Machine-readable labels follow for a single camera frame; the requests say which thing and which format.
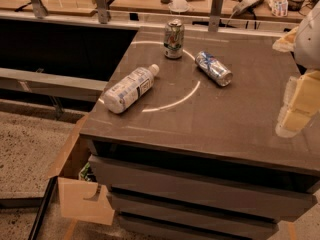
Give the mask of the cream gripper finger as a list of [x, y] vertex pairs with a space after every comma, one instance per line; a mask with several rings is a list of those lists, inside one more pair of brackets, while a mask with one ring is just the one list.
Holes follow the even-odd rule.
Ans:
[[276, 134], [296, 136], [320, 110], [320, 71], [307, 70], [299, 78], [290, 77], [284, 92]]
[[293, 52], [298, 28], [295, 27], [274, 42], [272, 48], [279, 52]]

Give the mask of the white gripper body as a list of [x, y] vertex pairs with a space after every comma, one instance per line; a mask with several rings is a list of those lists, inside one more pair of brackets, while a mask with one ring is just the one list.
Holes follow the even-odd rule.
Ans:
[[320, 1], [298, 27], [294, 56], [297, 64], [307, 69], [320, 69]]

